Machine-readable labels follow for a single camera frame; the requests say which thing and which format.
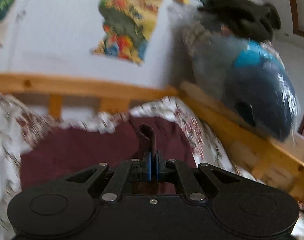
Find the maroon sweater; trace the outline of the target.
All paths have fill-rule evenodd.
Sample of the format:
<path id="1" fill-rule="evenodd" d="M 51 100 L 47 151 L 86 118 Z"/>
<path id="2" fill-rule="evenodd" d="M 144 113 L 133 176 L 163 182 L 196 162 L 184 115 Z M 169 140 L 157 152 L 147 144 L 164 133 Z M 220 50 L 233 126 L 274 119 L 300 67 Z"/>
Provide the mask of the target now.
<path id="1" fill-rule="evenodd" d="M 99 163 L 115 168 L 122 161 L 141 159 L 147 150 L 160 151 L 164 160 L 178 159 L 196 167 L 190 143 L 176 123 L 131 116 L 113 133 L 79 128 L 47 133 L 31 152 L 21 155 L 21 187 L 26 190 Z"/>

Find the plastic bag of bedding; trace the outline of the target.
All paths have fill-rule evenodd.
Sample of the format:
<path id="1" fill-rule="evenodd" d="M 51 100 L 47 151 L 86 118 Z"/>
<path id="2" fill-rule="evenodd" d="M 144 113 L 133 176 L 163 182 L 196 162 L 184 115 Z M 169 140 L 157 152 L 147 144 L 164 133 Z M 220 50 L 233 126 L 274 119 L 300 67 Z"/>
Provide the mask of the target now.
<path id="1" fill-rule="evenodd" d="M 299 103 L 278 52 L 267 42 L 237 36 L 217 16 L 191 5 L 172 5 L 168 15 L 198 87 L 262 135 L 285 141 Z"/>

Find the dark green garment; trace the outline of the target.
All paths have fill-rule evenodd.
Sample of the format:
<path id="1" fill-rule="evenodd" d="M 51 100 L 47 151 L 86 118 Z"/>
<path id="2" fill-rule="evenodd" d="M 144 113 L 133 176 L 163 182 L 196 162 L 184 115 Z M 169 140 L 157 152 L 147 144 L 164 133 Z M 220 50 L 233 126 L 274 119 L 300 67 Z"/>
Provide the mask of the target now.
<path id="1" fill-rule="evenodd" d="M 198 11 L 217 17 L 235 35 L 256 42 L 271 41 L 281 29 L 278 11 L 271 3 L 256 4 L 250 0 L 207 0 Z"/>

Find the wooden bed frame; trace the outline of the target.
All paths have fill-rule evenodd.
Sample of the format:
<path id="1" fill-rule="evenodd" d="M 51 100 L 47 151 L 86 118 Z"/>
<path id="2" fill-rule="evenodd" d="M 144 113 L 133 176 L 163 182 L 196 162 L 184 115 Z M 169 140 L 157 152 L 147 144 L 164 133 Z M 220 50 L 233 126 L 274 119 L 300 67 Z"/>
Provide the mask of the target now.
<path id="1" fill-rule="evenodd" d="M 97 98 L 99 110 L 110 113 L 127 111 L 131 101 L 177 96 L 209 124 L 234 163 L 304 203 L 304 138 L 296 132 L 284 142 L 264 137 L 195 84 L 159 90 L 79 77 L 0 73 L 0 92 L 46 94 L 49 113 L 56 118 L 61 116 L 64 96 Z"/>

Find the landscape drawing on wall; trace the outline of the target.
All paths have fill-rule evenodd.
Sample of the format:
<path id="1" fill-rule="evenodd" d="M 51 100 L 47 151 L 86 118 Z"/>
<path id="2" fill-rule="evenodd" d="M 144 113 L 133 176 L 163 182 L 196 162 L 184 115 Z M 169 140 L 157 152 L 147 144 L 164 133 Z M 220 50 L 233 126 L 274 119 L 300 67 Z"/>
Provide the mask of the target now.
<path id="1" fill-rule="evenodd" d="M 105 35 L 91 54 L 142 64 L 162 1 L 100 0 Z"/>

